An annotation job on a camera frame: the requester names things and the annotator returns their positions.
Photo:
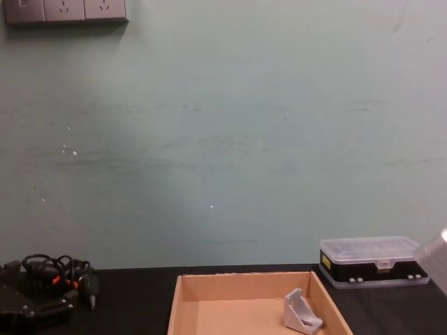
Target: power outlet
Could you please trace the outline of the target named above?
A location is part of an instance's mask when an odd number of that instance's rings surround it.
[[[3,8],[9,24],[45,21],[43,0],[3,0]]]
[[[85,0],[85,19],[127,21],[125,0]]]
[[[43,0],[43,7],[48,22],[85,21],[84,0]]]

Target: white plastic bracket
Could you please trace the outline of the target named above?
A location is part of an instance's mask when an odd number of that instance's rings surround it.
[[[302,298],[300,288],[294,289],[284,299],[284,325],[306,335],[314,335],[323,321],[314,314]]]

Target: wall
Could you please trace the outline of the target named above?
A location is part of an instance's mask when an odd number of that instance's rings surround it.
[[[317,262],[445,226],[445,1],[128,2],[0,27],[1,262]]]

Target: open cardboard box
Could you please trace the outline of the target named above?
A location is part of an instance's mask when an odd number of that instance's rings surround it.
[[[283,325],[295,288],[323,320],[317,335],[353,335],[314,272],[179,276],[168,335],[298,335]]]

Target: dark tabletop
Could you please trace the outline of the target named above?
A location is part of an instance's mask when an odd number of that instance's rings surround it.
[[[447,334],[447,297],[433,283],[337,290],[316,265],[102,270],[98,271],[101,296],[96,310],[91,312],[79,305],[71,320],[38,334],[166,335],[175,282],[180,274],[309,270],[318,273],[355,335]]]

